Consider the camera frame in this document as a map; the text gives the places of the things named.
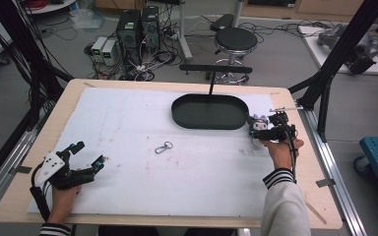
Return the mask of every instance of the white board surface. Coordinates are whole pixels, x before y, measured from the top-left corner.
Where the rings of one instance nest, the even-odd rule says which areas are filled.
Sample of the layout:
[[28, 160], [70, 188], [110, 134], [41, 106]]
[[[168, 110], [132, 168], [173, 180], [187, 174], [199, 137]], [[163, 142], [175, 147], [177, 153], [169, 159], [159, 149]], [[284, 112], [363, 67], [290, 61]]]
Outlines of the white board surface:
[[[325, 60], [327, 60], [328, 55], [331, 53], [330, 48], [327, 45], [321, 46], [318, 45], [318, 35], [320, 32], [324, 32], [322, 28], [313, 28], [313, 27], [299, 27], [299, 30], [302, 33], [313, 34], [312, 36], [304, 37], [306, 42], [306, 46], [311, 51], [312, 56], [314, 57], [318, 67], [324, 64]], [[374, 57], [373, 61], [376, 62], [373, 66], [371, 66], [367, 71], [363, 73], [363, 75], [377, 75], [378, 76], [378, 57]], [[339, 70], [339, 73], [348, 73], [352, 74], [352, 72], [348, 69], [346, 65], [342, 65]]]
[[[83, 186], [73, 213], [261, 217], [273, 170], [268, 151], [256, 147], [248, 125], [233, 131], [189, 130], [171, 117], [171, 104], [187, 92], [86, 88], [55, 150], [79, 141], [71, 169], [109, 159]], [[232, 94], [250, 114], [271, 115], [269, 95]], [[162, 154], [164, 142], [173, 148]], [[47, 194], [51, 206], [51, 191]], [[32, 201], [28, 212], [38, 212]]]

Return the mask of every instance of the wooden table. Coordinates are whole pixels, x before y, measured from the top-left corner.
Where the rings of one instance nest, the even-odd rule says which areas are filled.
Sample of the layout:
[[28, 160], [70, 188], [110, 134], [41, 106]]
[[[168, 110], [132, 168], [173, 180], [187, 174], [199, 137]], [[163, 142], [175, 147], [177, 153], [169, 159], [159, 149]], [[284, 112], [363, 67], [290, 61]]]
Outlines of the wooden table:
[[[35, 168], [50, 150], [54, 150], [61, 132], [85, 88], [151, 89], [207, 93], [209, 85], [74, 80], [69, 83], [57, 102], [23, 162], [23, 166]], [[215, 92], [233, 95], [241, 93], [268, 94], [274, 107], [295, 106], [286, 88], [215, 86]], [[296, 125], [298, 137], [305, 141], [305, 145], [300, 150], [300, 157], [297, 159], [296, 178], [308, 206], [311, 227], [339, 229], [343, 226], [343, 223], [329, 188], [319, 188], [315, 183], [324, 179], [324, 175], [299, 114], [296, 110], [289, 110], [286, 113], [289, 117], [289, 124]], [[42, 222], [38, 213], [27, 213], [27, 207], [32, 200], [29, 191], [31, 174], [16, 174], [0, 202], [0, 222]], [[257, 217], [72, 214], [68, 223], [258, 228], [261, 219]]]

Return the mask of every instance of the metal carabiner clip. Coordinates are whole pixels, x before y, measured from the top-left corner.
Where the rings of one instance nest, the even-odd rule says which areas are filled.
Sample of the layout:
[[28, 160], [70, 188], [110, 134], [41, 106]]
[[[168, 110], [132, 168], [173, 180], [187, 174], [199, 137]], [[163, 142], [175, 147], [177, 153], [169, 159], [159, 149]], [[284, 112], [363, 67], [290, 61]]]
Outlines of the metal carabiner clip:
[[160, 154], [160, 153], [164, 152], [165, 150], [171, 149], [171, 148], [173, 148], [173, 144], [171, 142], [167, 141], [167, 142], [164, 143], [163, 146], [156, 148], [155, 152], [157, 154]]

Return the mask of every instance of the white device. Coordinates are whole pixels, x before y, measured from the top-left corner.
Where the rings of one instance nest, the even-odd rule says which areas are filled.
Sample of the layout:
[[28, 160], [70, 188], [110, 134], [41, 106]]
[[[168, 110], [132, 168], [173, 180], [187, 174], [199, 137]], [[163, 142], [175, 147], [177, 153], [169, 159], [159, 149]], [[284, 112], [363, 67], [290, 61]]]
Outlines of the white device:
[[102, 49], [105, 45], [106, 41], [108, 40], [105, 36], [100, 36], [97, 41], [94, 43], [94, 46], [92, 46], [92, 59], [94, 62], [103, 63], [103, 57], [102, 57]]
[[35, 186], [38, 187], [46, 180], [48, 180], [54, 173], [64, 166], [64, 161], [56, 154], [55, 151], [49, 153], [42, 163], [41, 171], [35, 181]]
[[118, 61], [119, 52], [116, 45], [116, 40], [109, 39], [106, 41], [105, 46], [102, 49], [103, 61], [106, 66], [114, 66]]

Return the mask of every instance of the round stool seat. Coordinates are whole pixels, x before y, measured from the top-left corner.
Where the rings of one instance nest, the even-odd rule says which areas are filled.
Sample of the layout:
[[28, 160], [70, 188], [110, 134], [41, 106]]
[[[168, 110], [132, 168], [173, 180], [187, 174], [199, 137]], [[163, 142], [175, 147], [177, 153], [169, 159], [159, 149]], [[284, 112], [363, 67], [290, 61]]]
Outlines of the round stool seat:
[[217, 32], [216, 47], [223, 52], [233, 55], [246, 55], [257, 46], [257, 37], [246, 29], [225, 28]]

